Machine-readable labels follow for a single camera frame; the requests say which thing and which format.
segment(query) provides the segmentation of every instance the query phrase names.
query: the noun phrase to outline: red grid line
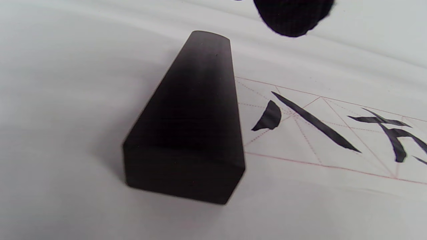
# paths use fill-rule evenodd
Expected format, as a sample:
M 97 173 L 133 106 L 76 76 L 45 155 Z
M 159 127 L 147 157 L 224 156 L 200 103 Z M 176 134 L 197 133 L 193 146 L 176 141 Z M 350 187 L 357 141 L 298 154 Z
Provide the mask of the red grid line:
M 394 174 L 390 171 L 390 169 L 380 160 L 380 158 L 374 153 L 374 151 L 362 140 L 362 138 L 360 138 L 359 137 L 359 135 L 357 135 L 356 134 L 356 132 L 353 130 L 353 129 L 351 129 L 351 127 L 344 121 L 344 119 L 335 111 L 335 109 L 334 108 L 332 108 L 332 106 L 325 100 L 325 99 L 323 99 L 324 101 L 325 101 L 325 103 L 335 112 L 335 114 L 342 120 L 342 122 L 345 124 L 345 125 L 347 125 L 347 127 L 354 133 L 354 135 L 356 135 L 356 137 L 363 143 L 363 145 L 365 145 L 365 147 L 374 155 L 374 157 L 381 163 L 381 165 L 383 166 L 383 167 L 385 167 L 385 169 L 387 169 L 389 172 L 390 172 L 390 174 L 391 174 L 391 176 L 393 176 L 393 177 L 395 177 L 394 176 Z
M 308 103 L 308 104 L 306 104 L 304 107 L 302 107 L 302 108 L 306 108 L 306 107 L 308 107 L 310 104 L 312 104 L 313 102 L 315 102 L 317 99 L 319 99 L 320 97 L 318 97 L 318 98 L 316 98 L 316 99 L 314 99 L 313 101 L 311 101 L 310 103 Z M 282 121 L 280 121 L 280 123 L 282 123 L 282 122 L 284 122 L 284 121 L 286 121 L 286 120 L 288 120 L 289 118 L 291 118 L 291 117 L 293 117 L 295 114 L 297 114 L 296 112 L 294 112 L 294 113 L 288 113 L 289 114 L 289 116 L 287 117 L 287 118 L 285 118 L 285 119 L 283 119 Z M 255 140 L 257 140 L 257 139 L 259 139 L 262 135 L 264 135 L 265 133 L 267 133 L 268 131 L 270 131 L 270 129 L 267 129 L 267 131 L 265 131 L 265 132 L 263 132 L 261 135 L 259 135 L 258 137 L 256 137 L 256 138 L 254 138 L 254 139 L 252 139 L 250 142 L 248 142 L 248 143 L 246 143 L 245 145 L 243 145 L 243 146 L 247 146 L 247 145 L 249 145 L 250 143 L 253 143 Z
M 265 99 L 269 100 L 267 97 L 265 97 L 264 95 L 262 95 L 262 94 L 260 94 L 259 92 L 255 91 L 254 89 L 252 89 L 252 88 L 250 88 L 250 87 L 248 87 L 248 86 L 244 85 L 243 83 L 241 83 L 241 82 L 239 82 L 239 81 L 237 81 L 237 82 L 238 82 L 238 83 L 240 83 L 243 87 L 245 87 L 245 88 L 247 88 L 247 89 L 251 90 L 252 92 L 254 92 L 254 93 L 256 93 L 256 94 L 260 95 L 261 97 L 263 97 L 263 98 L 265 98 Z
M 246 105 L 246 106 L 251 106 L 251 107 L 257 107 L 257 108 L 265 108 L 265 107 L 262 107 L 262 106 L 257 106 L 257 105 L 252 105 L 252 104 L 242 103 L 242 102 L 239 102 L 239 104 L 241 104 L 241 105 Z
M 396 173 L 395 173 L 396 178 L 399 177 L 399 168 L 400 168 L 400 164 L 396 164 Z
M 293 119 L 294 119 L 294 121 L 295 121 L 296 125 L 298 126 L 299 131 L 301 132 L 302 136 L 304 137 L 305 141 L 308 143 L 308 146 L 311 148 L 311 151 L 312 151 L 312 152 L 314 153 L 314 155 L 316 156 L 317 161 L 319 161 L 319 163 L 320 163 L 320 164 L 323 164 L 323 163 L 322 163 L 322 161 L 320 160 L 319 155 L 317 155 L 316 151 L 314 150 L 313 146 L 311 145 L 310 141 L 308 140 L 307 136 L 305 135 L 304 131 L 302 131 L 302 128 L 301 128 L 301 126 L 299 125 L 299 123 L 298 123 L 298 121 L 297 121 L 297 118 L 296 118 L 296 117 L 294 117 Z
M 282 93 L 280 92 L 279 88 L 278 88 L 277 86 L 275 86 L 275 87 L 276 87 L 276 89 L 277 89 L 277 92 L 278 92 L 280 95 L 282 95 Z
M 307 122 L 307 121 L 302 121 L 303 123 L 309 125 L 310 127 L 312 127 L 315 130 L 318 130 L 315 126 L 313 126 L 311 123 Z M 360 156 L 361 158 L 363 158 L 366 162 L 368 162 L 370 165 L 372 165 L 373 167 L 377 168 L 378 170 L 384 172 L 385 174 L 387 174 L 387 171 L 382 169 L 380 166 L 377 166 L 375 164 L 373 164 L 369 159 L 367 159 L 363 154 L 357 153 L 355 151 L 351 151 L 352 153 L 356 154 L 357 156 Z
M 310 163 L 310 162 L 297 161 L 297 160 L 292 160 L 292 159 L 287 159 L 287 158 L 279 158 L 279 157 L 274 157 L 274 156 L 268 156 L 268 155 L 253 153 L 253 152 L 245 152 L 245 153 L 255 155 L 255 156 L 265 157 L 265 158 L 273 158 L 273 159 L 278 159 L 278 160 L 284 160 L 284 161 L 288 161 L 288 162 L 314 165 L 314 166 L 326 167 L 326 168 L 331 168 L 331 169 L 341 169 L 341 170 L 346 170 L 346 171 L 350 171 L 350 172 L 361 173 L 361 174 L 366 174 L 366 175 L 370 175 L 370 176 L 376 176 L 376 177 L 380 177 L 380 178 L 384 178 L 384 179 L 394 179 L 394 180 L 399 180 L 399 181 L 405 181 L 405 182 L 419 183 L 419 184 L 427 185 L 427 183 L 421 182 L 421 181 L 412 181 L 412 180 L 408 180 L 408 179 L 399 179 L 399 178 L 394 178 L 394 177 L 378 175 L 378 174 L 374 174 L 374 173 L 366 173 L 366 172 L 362 172 L 362 171 L 358 171 L 358 170 L 354 170 L 354 169 L 350 169 L 350 168 L 345 168 L 345 167 L 327 166 L 327 165 L 322 165 L 322 164 L 317 164 L 317 163 Z
M 328 121 L 324 121 L 324 120 L 322 120 L 322 122 L 324 122 L 324 123 L 329 123 L 329 124 L 333 124 L 333 125 L 337 125 L 337 126 L 341 126 L 341 127 L 347 127 L 346 125 L 337 124 L 337 123 L 332 123 L 332 122 L 328 122 Z M 380 132 L 380 131 L 369 130 L 369 129 L 360 129 L 360 128 L 354 128 L 354 127 L 350 127 L 350 128 L 351 128 L 351 129 L 357 129 L 357 130 L 369 131 L 369 132 L 383 133 L 383 132 Z
M 266 134 L 268 131 L 270 131 L 270 129 L 267 129 L 265 132 L 261 133 L 260 135 L 258 135 L 256 138 L 252 139 L 250 142 L 246 143 L 244 146 L 249 145 L 250 143 L 253 143 L 255 140 L 259 139 L 262 135 Z
M 240 79 L 244 79 L 244 80 L 248 80 L 248 81 L 252 81 L 252 82 L 258 82 L 258 83 L 263 83 L 263 84 L 267 84 L 267 85 L 270 85 L 270 86 L 275 86 L 275 87 L 284 88 L 284 89 L 288 89 L 288 90 L 292 90 L 292 91 L 297 91 L 297 92 L 300 92 L 300 93 L 305 93 L 305 94 L 309 94 L 309 95 L 313 95 L 313 96 L 318 96 L 318 97 L 321 97 L 321 98 L 324 98 L 324 99 L 330 99 L 330 100 L 334 100 L 334 101 L 338 101 L 338 102 L 344 102 L 344 103 L 348 103 L 348 104 L 357 105 L 357 106 L 364 107 L 364 108 L 370 108 L 370 109 L 373 109 L 373 110 L 383 111 L 383 112 L 386 112 L 386 113 L 390 113 L 390 114 L 394 114 L 394 115 L 398 115 L 398 116 L 403 116 L 403 117 L 406 117 L 406 118 L 415 119 L 415 120 L 427 123 L 427 120 L 422 120 L 422 119 L 418 119 L 418 118 L 415 118 L 415 117 L 409 117 L 409 116 L 405 116 L 405 115 L 401 115 L 401 114 L 397 114 L 397 113 L 393 113 L 393 112 L 389 112 L 389 111 L 384 111 L 384 110 L 381 110 L 381 109 L 372 108 L 372 107 L 364 106 L 364 105 L 353 103 L 353 102 L 347 102 L 347 101 L 343 101 L 343 100 L 338 100 L 338 99 L 335 99 L 335 98 L 332 98 L 332 97 L 325 97 L 325 96 L 321 96 L 321 95 L 318 95 L 318 94 L 304 92 L 304 91 L 300 91 L 300 90 L 296 90 L 296 89 L 292 89 L 292 88 L 283 87 L 283 86 L 280 86 L 280 85 L 275 85 L 275 84 L 271 84 L 271 83 L 267 83 L 267 82 L 256 81 L 256 80 L 247 79 L 247 78 L 243 78 L 243 77 L 239 77 L 239 76 L 235 76 L 235 77 L 240 78 Z
M 360 116 L 360 114 L 355 113 L 355 112 L 353 112 L 352 110 L 347 109 L 347 108 L 345 108 L 345 107 L 343 107 L 343 106 L 340 106 L 340 105 L 338 105 L 338 104 L 336 104 L 336 103 L 334 103 L 334 102 L 332 102 L 332 101 L 330 101 L 330 100 L 329 100 L 328 102 L 330 102 L 330 103 L 332 103 L 332 104 L 334 104 L 334 105 L 336 105 L 336 106 L 338 106 L 338 107 L 340 107 L 340 108 L 342 108 L 342 109 L 344 109 L 344 110 L 347 110 L 347 111 L 349 111 L 349 112 L 351 112 L 351 113 L 353 113 L 353 114 L 356 114 L 357 116 Z
M 410 121 L 409 119 L 407 119 L 408 122 L 412 123 L 415 127 L 417 127 L 419 130 L 421 130 L 421 132 L 423 132 L 424 134 L 427 134 L 422 128 L 420 128 L 417 124 L 415 124 L 413 121 Z

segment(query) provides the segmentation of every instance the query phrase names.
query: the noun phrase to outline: chinese character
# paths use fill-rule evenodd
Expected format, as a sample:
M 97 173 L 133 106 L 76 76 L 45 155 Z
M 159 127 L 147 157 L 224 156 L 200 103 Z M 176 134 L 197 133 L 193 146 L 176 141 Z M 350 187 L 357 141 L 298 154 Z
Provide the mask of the chinese character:
M 303 108 L 299 107 L 298 105 L 294 104 L 293 102 L 289 101 L 288 99 L 284 98 L 283 96 L 272 92 L 282 103 L 290 107 L 292 110 L 294 110 L 296 113 L 298 113 L 302 118 L 304 118 L 307 122 L 311 123 L 313 126 L 315 126 L 318 130 L 323 132 L 326 136 L 328 136 L 332 141 L 334 141 L 336 144 L 351 149 L 356 152 L 360 152 L 357 148 L 355 148 L 350 142 L 348 142 L 343 136 L 341 136 L 338 132 L 327 126 L 326 124 L 322 123 L 318 118 L 313 116 L 311 113 L 307 112 Z M 257 131 L 259 129 L 270 129 L 273 130 L 276 128 L 281 120 L 281 112 L 279 107 L 273 102 L 269 101 L 263 115 L 255 125 L 255 127 L 252 129 L 252 131 Z
M 400 137 L 410 137 L 412 138 L 417 144 L 418 146 L 420 146 L 420 148 L 422 148 L 424 150 L 424 152 L 427 153 L 427 144 L 425 144 L 425 142 L 423 142 L 421 139 L 417 138 L 416 136 L 412 135 L 411 133 L 402 130 L 402 129 L 388 129 L 386 128 L 383 124 L 387 123 L 387 124 L 392 124 L 392 125 L 396 125 L 396 126 L 405 126 L 405 127 L 410 127 L 411 126 L 407 125 L 406 123 L 403 123 L 401 121 L 397 121 L 397 120 L 390 120 L 390 119 L 385 119 L 382 116 L 368 110 L 365 109 L 364 110 L 372 113 L 375 117 L 352 117 L 352 116 L 348 116 L 351 119 L 354 119 L 356 121 L 362 122 L 362 123 L 376 123 L 378 125 L 380 125 L 380 127 L 383 129 L 384 133 L 387 135 L 387 137 L 389 138 L 390 142 L 392 143 L 393 146 L 393 151 L 395 152 L 395 161 L 402 163 L 407 154 L 405 149 L 403 148 L 402 143 L 399 141 L 398 138 Z M 427 164 L 427 162 L 415 157 L 418 161 Z

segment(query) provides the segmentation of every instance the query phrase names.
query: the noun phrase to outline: dotted red line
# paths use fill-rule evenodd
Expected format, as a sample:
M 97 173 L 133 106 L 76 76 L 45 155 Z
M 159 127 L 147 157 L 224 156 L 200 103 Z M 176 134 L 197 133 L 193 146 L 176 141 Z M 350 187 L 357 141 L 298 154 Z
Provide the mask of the dotted red line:
M 262 135 L 266 134 L 268 131 L 270 131 L 270 129 L 267 129 L 265 132 L 261 133 L 261 135 L 259 135 L 258 137 L 252 139 L 250 142 L 246 143 L 244 146 L 247 146 L 250 143 L 254 142 L 255 140 L 259 139 Z
M 304 91 L 300 91 L 300 90 L 296 90 L 296 89 L 292 89 L 292 88 L 287 88 L 287 87 L 284 87 L 284 86 L 279 86 L 279 85 L 275 85 L 275 84 L 271 84 L 271 83 L 267 83 L 267 82 L 256 81 L 256 80 L 252 80 L 252 79 L 248 79 L 248 78 L 243 78 L 243 77 L 239 77 L 239 76 L 235 76 L 235 77 L 240 78 L 240 79 L 244 79 L 244 80 L 248 80 L 248 81 L 251 81 L 251 82 L 263 83 L 263 84 L 270 85 L 270 86 L 276 86 L 276 87 L 279 87 L 279 88 L 284 88 L 284 89 L 288 89 L 288 90 L 292 90 L 292 91 L 296 91 L 296 92 L 300 92 L 300 93 L 305 93 L 305 94 L 309 94 L 309 95 L 313 95 L 313 96 L 318 96 L 318 97 L 321 97 L 321 98 L 324 98 L 324 99 L 328 99 L 328 100 L 334 100 L 334 101 L 337 101 L 337 102 L 343 102 L 343 103 L 348 103 L 348 104 L 352 104 L 352 105 L 356 105 L 356 106 L 360 106 L 360 107 L 364 107 L 364 108 L 370 108 L 370 109 L 373 109 L 373 110 L 383 111 L 383 112 L 394 114 L 394 115 L 398 115 L 398 116 L 404 116 L 404 115 L 401 115 L 401 114 L 397 114 L 397 113 L 393 113 L 393 112 L 389 112 L 389 111 L 384 111 L 384 110 L 377 109 L 377 108 L 372 108 L 372 107 L 364 106 L 364 105 L 357 104 L 357 103 L 354 103 L 354 102 L 347 102 L 347 101 L 343 101 L 343 100 L 338 100 L 338 99 L 335 99 L 335 98 L 332 98 L 332 97 L 324 97 L 324 96 L 321 96 L 321 95 L 318 95 L 318 94 L 304 92 Z M 409 116 L 404 116 L 404 117 L 410 118 L 410 119 L 415 119 L 415 120 L 427 123 L 427 120 L 422 120 L 422 119 L 418 119 L 418 118 L 414 118 L 414 117 L 409 117 Z
M 278 88 L 277 86 L 275 86 L 275 87 L 276 87 L 276 89 L 277 89 L 277 92 L 279 92 L 279 94 L 280 94 L 280 95 L 282 95 L 282 93 L 280 93 L 279 88 Z
M 346 125 L 341 125 L 341 124 L 331 123 L 331 122 L 323 121 L 323 120 L 322 120 L 322 122 L 348 128 Z M 380 131 L 369 130 L 369 129 L 360 129 L 360 128 L 354 128 L 354 127 L 350 127 L 350 128 L 351 128 L 351 129 L 358 129 L 358 130 L 369 131 L 369 132 L 378 132 L 378 133 L 383 133 L 383 132 L 380 132 Z
M 381 159 L 375 154 L 375 152 L 359 137 L 359 135 L 356 134 L 356 132 L 351 129 L 351 127 L 344 121 L 344 119 L 335 111 L 335 109 L 332 108 L 332 106 L 325 100 L 325 103 L 335 112 L 335 114 L 341 119 L 341 121 L 347 125 L 347 127 L 354 133 L 354 135 L 356 135 L 356 137 L 363 143 L 363 145 L 365 145 L 365 147 L 373 154 L 373 156 L 381 163 L 381 165 L 387 169 L 387 171 L 390 173 L 391 176 L 394 177 L 394 174 L 391 172 L 391 170 L 383 163 L 383 161 L 381 161 Z
M 254 92 L 254 93 L 256 93 L 256 94 L 260 95 L 261 97 L 263 97 L 263 98 L 265 98 L 265 99 L 269 100 L 269 99 L 268 99 L 268 98 L 266 98 L 264 95 L 260 94 L 259 92 L 255 91 L 254 89 L 252 89 L 252 88 L 250 88 L 250 87 L 248 87 L 248 86 L 244 85 L 244 84 L 243 84 L 243 83 L 241 83 L 240 81 L 237 81 L 237 82 L 238 82 L 238 83 L 240 83 L 243 87 L 245 87 L 245 88 L 247 88 L 247 89 L 251 90 L 252 92 Z
M 340 108 L 342 108 L 342 109 L 344 109 L 344 110 L 347 110 L 347 111 L 349 111 L 349 112 L 351 112 L 351 113 L 353 113 L 353 114 L 356 114 L 357 116 L 360 116 L 360 114 L 355 113 L 355 112 L 353 112 L 352 110 L 347 109 L 347 108 L 345 108 L 345 107 L 343 107 L 343 106 L 341 106 L 341 105 L 338 105 L 338 104 L 334 103 L 334 102 L 333 102 L 333 101 L 331 101 L 331 100 L 328 100 L 328 102 L 330 102 L 330 103 L 332 103 L 332 104 L 334 104 L 334 105 L 336 105 L 336 106 L 338 106 L 338 107 L 340 107 Z
M 279 158 L 279 157 L 274 157 L 274 156 L 268 156 L 268 155 L 253 153 L 253 152 L 245 152 L 245 153 L 246 154 L 255 155 L 255 156 L 260 156 L 260 157 L 266 157 L 266 158 L 273 158 L 273 159 L 278 159 L 278 160 L 289 161 L 289 162 L 295 162 L 295 163 L 301 163 L 301 164 L 308 164 L 308 165 L 314 165 L 314 166 L 326 167 L 326 168 L 341 169 L 341 170 L 351 171 L 351 172 L 355 172 L 355 173 L 362 173 L 362 174 L 376 176 L 376 177 L 385 178 L 385 179 L 394 179 L 394 180 L 399 180 L 399 181 L 406 181 L 406 182 L 411 182 L 411 183 L 419 183 L 419 184 L 427 185 L 426 182 L 412 181 L 412 180 L 408 180 L 408 179 L 399 179 L 399 178 L 394 178 L 394 177 L 389 177 L 389 176 L 383 176 L 383 175 L 379 175 L 379 174 L 375 174 L 375 173 L 366 173 L 366 172 L 362 172 L 362 171 L 358 171 L 358 170 L 354 170 L 354 169 L 350 169 L 350 168 L 345 168 L 345 167 L 327 166 L 327 165 L 322 165 L 322 164 L 317 164 L 317 163 L 310 163 L 310 162 L 297 161 L 297 160 L 292 160 L 292 159 L 287 159 L 287 158 Z
M 305 124 L 307 124 L 307 125 L 309 125 L 310 127 L 312 127 L 312 128 L 314 128 L 314 129 L 316 129 L 316 130 L 318 130 L 315 126 L 313 126 L 311 123 L 308 123 L 307 121 L 302 121 L 303 123 L 305 123 Z M 371 161 L 369 160 L 369 159 L 367 159 L 363 154 L 359 154 L 359 153 L 357 153 L 357 152 L 355 152 L 355 151 L 351 151 L 352 153 L 354 153 L 354 154 L 356 154 L 357 156 L 360 156 L 361 158 L 363 158 L 366 162 L 368 162 L 370 165 L 372 165 L 373 167 L 375 167 L 375 168 L 377 168 L 378 170 L 380 170 L 380 171 L 385 171 L 384 169 L 381 169 L 381 168 L 379 168 L 377 165 L 374 165 L 373 163 L 371 163 Z
M 421 132 L 423 132 L 424 134 L 426 134 L 426 132 L 422 129 L 422 128 L 420 128 L 417 124 L 415 124 L 415 122 L 413 122 L 413 121 L 410 121 L 409 119 L 407 119 L 408 120 L 408 122 L 410 122 L 411 124 L 413 124 L 415 127 L 417 127 L 418 129 L 420 129 L 421 130 Z
M 239 104 L 241 104 L 241 105 L 246 105 L 246 106 L 251 106 L 251 107 L 257 107 L 257 108 L 265 108 L 265 107 L 262 107 L 262 106 L 256 106 L 256 105 L 247 104 L 247 103 L 242 103 L 242 102 L 239 102 Z
M 280 109 L 283 110 L 284 113 L 286 113 L 287 115 L 292 115 L 292 112 L 290 110 L 285 110 L 284 108 L 279 107 Z
M 302 107 L 302 109 L 304 109 L 304 108 L 306 108 L 308 105 L 310 105 L 310 104 L 312 104 L 313 102 L 315 102 L 317 99 L 319 99 L 320 97 L 318 97 L 318 98 L 316 98 L 316 99 L 314 99 L 313 101 L 311 101 L 311 102 L 309 102 L 308 104 L 306 104 L 304 107 Z M 298 115 L 299 116 L 299 114 L 297 113 L 297 112 L 288 112 L 288 114 L 290 115 L 289 117 L 287 117 L 287 118 L 285 118 L 285 119 L 283 119 L 282 121 L 280 121 L 280 122 L 284 122 L 284 121 L 286 121 L 288 118 L 290 118 L 290 117 L 293 117 L 293 116 L 296 116 L 296 115 Z
M 299 125 L 299 123 L 298 123 L 298 121 L 297 121 L 297 118 L 296 118 L 296 117 L 294 118 L 294 121 L 295 121 L 296 125 L 298 126 L 299 131 L 300 131 L 300 132 L 301 132 L 301 134 L 304 136 L 305 141 L 306 141 L 306 142 L 308 143 L 308 145 L 310 146 L 311 151 L 314 153 L 314 155 L 316 156 L 316 158 L 317 158 L 317 160 L 319 161 L 319 163 L 320 163 L 320 164 L 322 164 L 322 161 L 320 160 L 319 156 L 317 155 L 316 151 L 314 150 L 314 148 L 313 148 L 313 146 L 311 145 L 310 141 L 308 140 L 307 136 L 306 136 L 306 135 L 304 134 L 304 132 L 302 131 L 301 126 Z

